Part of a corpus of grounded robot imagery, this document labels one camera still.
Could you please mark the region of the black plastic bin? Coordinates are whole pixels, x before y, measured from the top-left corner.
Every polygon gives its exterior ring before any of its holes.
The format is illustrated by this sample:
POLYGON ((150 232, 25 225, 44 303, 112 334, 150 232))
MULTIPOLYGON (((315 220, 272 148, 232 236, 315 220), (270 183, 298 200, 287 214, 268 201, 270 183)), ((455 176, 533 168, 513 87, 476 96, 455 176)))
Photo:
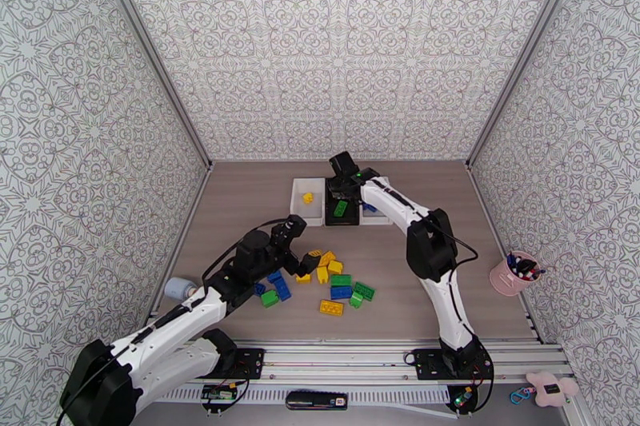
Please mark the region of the black plastic bin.
POLYGON ((325 208, 324 208, 324 225, 325 226, 357 226, 359 225, 359 207, 353 202, 348 201, 348 208, 343 218, 334 218, 332 213, 337 203, 328 191, 329 178, 325 179, 325 208))

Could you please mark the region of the white plastic bin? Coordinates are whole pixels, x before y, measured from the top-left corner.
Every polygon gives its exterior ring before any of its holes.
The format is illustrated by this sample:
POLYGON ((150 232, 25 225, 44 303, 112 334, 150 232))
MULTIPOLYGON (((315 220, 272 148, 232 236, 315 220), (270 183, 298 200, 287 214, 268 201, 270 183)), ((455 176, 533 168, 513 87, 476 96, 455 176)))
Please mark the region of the white plastic bin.
POLYGON ((361 189, 361 204, 359 206, 359 224, 363 225, 391 225, 392 221, 384 214, 380 209, 373 205, 378 211, 376 213, 364 212, 362 205, 364 203, 372 205, 366 200, 363 200, 363 189, 361 189))
POLYGON ((290 213, 302 217, 308 226, 320 227, 324 225, 325 208, 325 179, 295 178, 290 194, 290 213), (314 201, 306 205, 302 200, 304 193, 312 193, 314 201))

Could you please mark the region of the pale blue cylinder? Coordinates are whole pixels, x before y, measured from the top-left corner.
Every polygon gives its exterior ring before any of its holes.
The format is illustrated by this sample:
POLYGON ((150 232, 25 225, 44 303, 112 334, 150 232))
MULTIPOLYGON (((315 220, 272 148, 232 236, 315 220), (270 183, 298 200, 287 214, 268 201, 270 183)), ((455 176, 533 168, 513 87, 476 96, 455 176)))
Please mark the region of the pale blue cylinder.
POLYGON ((171 277, 165 284, 164 296, 168 299, 183 302, 192 297, 198 291, 198 285, 193 281, 171 277))

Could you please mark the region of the black device with sticker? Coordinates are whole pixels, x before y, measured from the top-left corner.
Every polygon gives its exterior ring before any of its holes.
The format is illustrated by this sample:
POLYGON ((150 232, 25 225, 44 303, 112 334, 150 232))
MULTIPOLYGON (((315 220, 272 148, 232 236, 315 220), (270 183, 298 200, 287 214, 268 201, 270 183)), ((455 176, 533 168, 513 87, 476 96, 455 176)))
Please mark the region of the black device with sticker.
POLYGON ((285 406, 291 411, 345 411, 348 396, 340 392, 291 391, 286 395, 285 406))

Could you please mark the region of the pink pen cup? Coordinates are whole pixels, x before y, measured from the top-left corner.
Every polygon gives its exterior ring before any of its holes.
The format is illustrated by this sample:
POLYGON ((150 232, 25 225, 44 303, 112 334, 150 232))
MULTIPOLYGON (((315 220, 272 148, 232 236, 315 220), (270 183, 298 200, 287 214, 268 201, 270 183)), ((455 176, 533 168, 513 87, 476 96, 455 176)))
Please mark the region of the pink pen cup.
MULTIPOLYGON (((531 259, 537 263, 534 257, 528 253, 522 251, 514 251, 512 253, 518 259, 531 259)), ((514 294, 523 291, 535 282, 533 277, 527 277, 526 275, 521 278, 516 273, 512 273, 507 266, 506 258, 503 258, 490 270, 489 281, 496 292, 503 296, 512 297, 514 294)))

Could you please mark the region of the circuit board with green light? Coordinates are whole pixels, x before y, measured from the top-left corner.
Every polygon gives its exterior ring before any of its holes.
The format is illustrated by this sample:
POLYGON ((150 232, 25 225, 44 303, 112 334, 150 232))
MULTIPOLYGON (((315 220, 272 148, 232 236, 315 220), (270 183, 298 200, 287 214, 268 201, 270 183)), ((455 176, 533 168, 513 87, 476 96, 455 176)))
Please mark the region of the circuit board with green light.
POLYGON ((470 386, 466 386, 454 391, 454 396, 450 402, 450 406, 453 410, 460 411, 464 408, 472 408, 474 406, 474 401, 475 390, 470 386))

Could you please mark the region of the pink plush toy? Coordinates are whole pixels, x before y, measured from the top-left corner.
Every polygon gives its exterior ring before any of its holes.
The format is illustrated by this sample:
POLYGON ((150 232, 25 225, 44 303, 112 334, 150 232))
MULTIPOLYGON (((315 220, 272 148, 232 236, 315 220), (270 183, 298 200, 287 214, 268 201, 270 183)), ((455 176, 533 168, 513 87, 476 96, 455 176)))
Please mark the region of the pink plush toy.
POLYGON ((539 407, 560 408, 577 396, 579 387, 577 382, 569 377, 558 379, 550 372, 530 372, 526 380, 535 389, 534 401, 539 407))

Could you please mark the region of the aluminium table edge rail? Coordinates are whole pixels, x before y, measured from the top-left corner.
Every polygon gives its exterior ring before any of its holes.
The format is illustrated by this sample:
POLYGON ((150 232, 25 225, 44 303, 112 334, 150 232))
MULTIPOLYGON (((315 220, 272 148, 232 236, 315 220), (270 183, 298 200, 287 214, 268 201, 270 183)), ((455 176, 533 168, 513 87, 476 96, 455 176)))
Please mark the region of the aluminium table edge rail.
POLYGON ((184 246, 186 237, 190 231, 190 227, 192 225, 193 219, 195 217, 196 212, 198 211, 198 207, 202 200, 203 194, 206 190, 208 181, 210 179, 211 173, 215 167, 215 163, 210 161, 206 167, 205 173, 202 176, 202 179, 199 183, 198 190, 194 196, 194 200, 190 207, 190 211, 188 212, 185 221, 182 224, 182 227, 177 235, 177 240, 175 242, 175 246, 170 254, 170 259, 168 261, 168 265, 166 270, 163 272, 162 277, 159 281, 159 285, 156 288, 156 293, 154 295, 154 300, 152 305, 149 308, 149 312, 147 313, 147 318, 145 320, 144 325, 150 324, 153 318, 155 318, 158 314, 158 310, 160 308, 160 304, 164 297, 164 288, 168 280, 172 277, 174 268, 178 262, 178 258, 184 246))
MULTIPOLYGON (((474 192, 477 196, 477 199, 480 203, 480 206, 482 208, 482 211, 485 215, 485 218, 487 220, 488 226, 490 227, 490 231, 493 235, 493 238, 495 240, 496 245, 498 246, 498 248, 501 251, 501 254, 504 258, 506 258, 507 253, 510 251, 510 248, 507 246, 505 240, 502 238, 502 235, 500 234, 498 227, 496 225, 496 221, 490 211, 490 208, 488 206, 488 204, 486 203, 486 199, 484 198, 482 191, 479 187, 477 178, 474 175, 473 172, 473 168, 470 165, 465 164, 465 171, 467 173, 468 178, 470 179, 470 183, 474 189, 474 192)), ((530 308, 530 304, 528 303, 526 297, 524 297, 522 295, 521 292, 518 292, 517 294, 513 295, 513 298, 517 297, 518 301, 522 307, 522 310, 524 312, 525 318, 526 318, 526 322, 530 327, 530 331, 531 334, 533 336, 533 338, 539 343, 539 344, 545 344, 545 338, 544 336, 540 333, 540 331, 538 330, 538 326, 536 323, 536 316, 535 316, 535 312, 531 310, 530 308)))

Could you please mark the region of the aluminium mounting rail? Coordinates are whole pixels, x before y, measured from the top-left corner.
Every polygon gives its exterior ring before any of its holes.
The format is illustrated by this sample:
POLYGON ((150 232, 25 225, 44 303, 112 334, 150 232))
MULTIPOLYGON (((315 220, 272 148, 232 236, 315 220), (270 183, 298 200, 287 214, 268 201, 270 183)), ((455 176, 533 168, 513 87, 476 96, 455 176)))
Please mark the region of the aluminium mounting rail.
MULTIPOLYGON (((417 378, 413 350, 437 348, 433 341, 388 340, 295 341, 269 340, 258 343, 239 342, 237 348, 264 348, 262 375, 252 383, 266 384, 413 384, 417 378)), ((482 342, 494 365, 494 382, 517 382, 530 372, 550 372, 557 377, 572 377, 573 371, 562 348, 532 340, 486 340, 482 342)), ((143 364, 137 356, 142 351, 118 348, 118 364, 130 366, 134 387, 160 384, 175 388, 193 382, 211 372, 223 353, 202 338, 185 344, 153 363, 143 364)), ((432 380, 438 383, 469 383, 463 380, 432 380)))

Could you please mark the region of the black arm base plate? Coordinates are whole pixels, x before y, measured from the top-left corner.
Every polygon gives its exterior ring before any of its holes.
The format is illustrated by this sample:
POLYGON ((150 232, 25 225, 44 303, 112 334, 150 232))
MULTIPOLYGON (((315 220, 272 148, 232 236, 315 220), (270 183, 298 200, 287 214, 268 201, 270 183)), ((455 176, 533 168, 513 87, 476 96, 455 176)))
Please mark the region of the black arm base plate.
POLYGON ((250 379, 257 380, 262 375, 264 348, 237 348, 234 352, 225 352, 214 369, 199 379, 250 379))
POLYGON ((479 350, 471 356, 456 355, 437 348, 412 351, 419 380, 490 380, 494 376, 493 361, 487 352, 479 350))

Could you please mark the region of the aluminium frame post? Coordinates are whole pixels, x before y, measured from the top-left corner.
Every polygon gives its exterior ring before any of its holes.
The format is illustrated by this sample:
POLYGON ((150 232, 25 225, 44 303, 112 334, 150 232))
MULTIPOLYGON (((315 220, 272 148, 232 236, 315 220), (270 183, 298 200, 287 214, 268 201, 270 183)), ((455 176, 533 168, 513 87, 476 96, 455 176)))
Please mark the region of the aluminium frame post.
POLYGON ((198 131, 194 127, 194 123, 187 113, 186 107, 180 98, 175 84, 162 60, 162 56, 158 48, 154 44, 150 32, 146 26, 143 16, 136 6, 135 0, 115 0, 120 9, 123 18, 133 32, 133 36, 137 41, 140 50, 150 65, 151 70, 161 87, 163 94, 168 99, 178 120, 182 123, 183 129, 186 131, 191 145, 194 147, 200 157, 206 171, 213 169, 214 163, 208 154, 202 139, 198 135, 198 131))
POLYGON ((526 74, 534 55, 536 54, 540 43, 543 41, 546 32, 550 28, 552 21, 563 6, 564 0, 544 0, 542 7, 537 14, 534 24, 530 28, 530 32, 525 37, 522 49, 515 59, 514 65, 508 73, 502 88, 492 106, 489 115, 475 141, 472 145, 470 153, 465 161, 465 167, 471 171, 475 162, 491 135, 495 125, 498 122, 507 103, 512 98, 514 91, 518 88, 518 84, 526 74))

